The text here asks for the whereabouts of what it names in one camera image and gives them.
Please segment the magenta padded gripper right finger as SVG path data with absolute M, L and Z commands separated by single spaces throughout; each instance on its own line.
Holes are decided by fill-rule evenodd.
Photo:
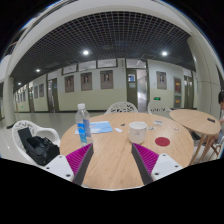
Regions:
M 157 154 L 136 143 L 132 144 L 131 153 L 144 185 L 148 185 L 182 169 L 182 166 L 168 154 Z

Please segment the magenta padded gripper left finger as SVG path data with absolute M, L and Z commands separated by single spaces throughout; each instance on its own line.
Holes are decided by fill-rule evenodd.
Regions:
M 67 156 L 56 156 L 44 170 L 81 186 L 92 155 L 93 144 L 88 144 Z

